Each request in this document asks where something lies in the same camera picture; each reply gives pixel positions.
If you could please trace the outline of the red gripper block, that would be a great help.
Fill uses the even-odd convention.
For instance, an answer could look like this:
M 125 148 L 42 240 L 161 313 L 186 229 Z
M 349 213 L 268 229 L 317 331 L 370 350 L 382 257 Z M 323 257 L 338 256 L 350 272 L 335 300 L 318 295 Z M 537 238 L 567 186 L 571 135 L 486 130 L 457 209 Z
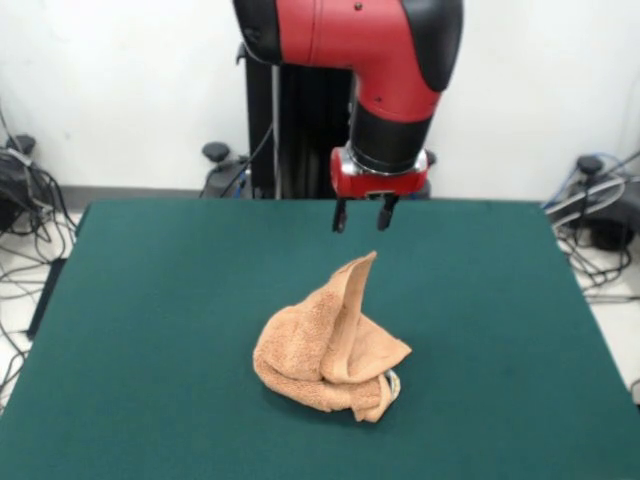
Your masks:
M 377 218 L 377 229 L 389 228 L 399 196 L 420 191 L 427 182 L 429 169 L 428 153 L 422 150 L 414 165 L 400 174 L 383 174 L 368 170 L 356 162 L 348 146 L 334 148 L 330 156 L 330 178 L 332 187 L 339 197 L 336 199 L 332 231 L 343 233 L 347 222 L 347 198 L 364 198 L 375 194 L 385 194 L 382 208 Z

